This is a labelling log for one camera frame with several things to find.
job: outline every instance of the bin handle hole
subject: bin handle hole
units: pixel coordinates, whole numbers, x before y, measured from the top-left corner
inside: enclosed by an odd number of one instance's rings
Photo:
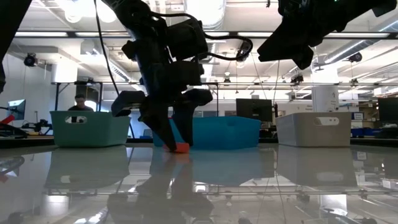
[[[338,118],[334,117],[317,117],[313,120],[316,126],[336,126],[340,123]]]
[[[67,124],[85,124],[87,123],[87,117],[85,116],[67,116],[65,118]]]

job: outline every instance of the person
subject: person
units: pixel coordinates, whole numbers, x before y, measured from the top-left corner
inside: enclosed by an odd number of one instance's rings
[[[68,111],[94,111],[89,106],[85,105],[86,97],[83,94],[77,94],[75,96],[76,105],[69,108]]]

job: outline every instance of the glossy table surface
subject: glossy table surface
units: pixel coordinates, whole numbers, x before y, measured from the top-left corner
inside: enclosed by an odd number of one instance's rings
[[[0,223],[366,222],[398,223],[396,148],[0,151]]]

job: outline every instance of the white bin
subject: white bin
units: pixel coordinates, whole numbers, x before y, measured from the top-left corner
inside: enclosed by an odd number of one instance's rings
[[[294,113],[276,119],[279,144],[297,147],[348,147],[351,113]]]

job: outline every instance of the computer monitor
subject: computer monitor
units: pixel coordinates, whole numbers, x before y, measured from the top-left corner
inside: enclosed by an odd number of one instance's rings
[[[236,116],[272,122],[272,100],[236,99]]]
[[[398,98],[379,98],[378,103],[381,122],[398,122]]]
[[[25,106],[26,100],[15,100],[8,102],[7,116],[13,115],[14,120],[24,120],[25,119]]]

